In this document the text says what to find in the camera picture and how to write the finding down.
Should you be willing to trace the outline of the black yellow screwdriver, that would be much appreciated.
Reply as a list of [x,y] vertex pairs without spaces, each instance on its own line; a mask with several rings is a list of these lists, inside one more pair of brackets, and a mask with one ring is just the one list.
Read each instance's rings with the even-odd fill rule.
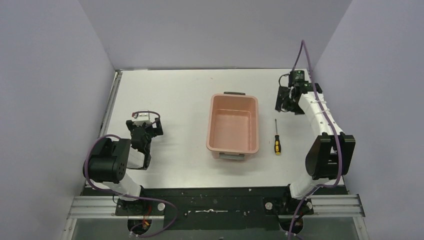
[[281,141],[280,141],[280,136],[278,132],[278,122],[276,118],[274,119],[274,125],[275,125],[274,153],[276,155],[280,155],[282,147],[281,147]]

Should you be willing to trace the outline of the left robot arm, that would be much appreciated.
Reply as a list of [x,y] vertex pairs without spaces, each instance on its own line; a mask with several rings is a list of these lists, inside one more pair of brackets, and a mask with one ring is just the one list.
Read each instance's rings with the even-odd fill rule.
[[151,163],[152,139],[164,134],[161,121],[156,117],[127,120],[129,138],[112,140],[102,137],[94,144],[83,166],[83,175],[91,182],[104,184],[117,200],[117,215],[145,215],[152,203],[146,199],[145,189],[137,184],[127,170],[147,170]]

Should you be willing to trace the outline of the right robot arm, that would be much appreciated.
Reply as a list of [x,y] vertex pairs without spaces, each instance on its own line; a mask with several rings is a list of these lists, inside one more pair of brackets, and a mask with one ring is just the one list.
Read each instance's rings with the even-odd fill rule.
[[278,87],[275,110],[305,115],[315,140],[305,157],[305,170],[289,184],[272,210],[282,215],[295,215],[306,208],[306,199],[318,188],[333,188],[349,171],[356,140],[346,134],[331,115],[321,87],[306,80],[304,70],[286,74],[288,84]]

